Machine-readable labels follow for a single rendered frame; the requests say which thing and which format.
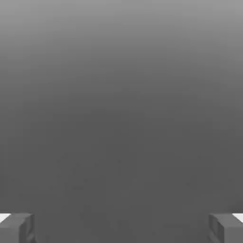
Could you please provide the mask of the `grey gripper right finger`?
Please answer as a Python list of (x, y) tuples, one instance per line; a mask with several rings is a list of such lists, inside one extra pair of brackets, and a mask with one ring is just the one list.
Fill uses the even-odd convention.
[(243, 213), (210, 214), (209, 243), (243, 243)]

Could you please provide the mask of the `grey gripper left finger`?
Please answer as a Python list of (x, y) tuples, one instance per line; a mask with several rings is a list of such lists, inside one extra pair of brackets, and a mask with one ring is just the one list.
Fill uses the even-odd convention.
[(0, 213), (0, 243), (36, 243), (32, 213)]

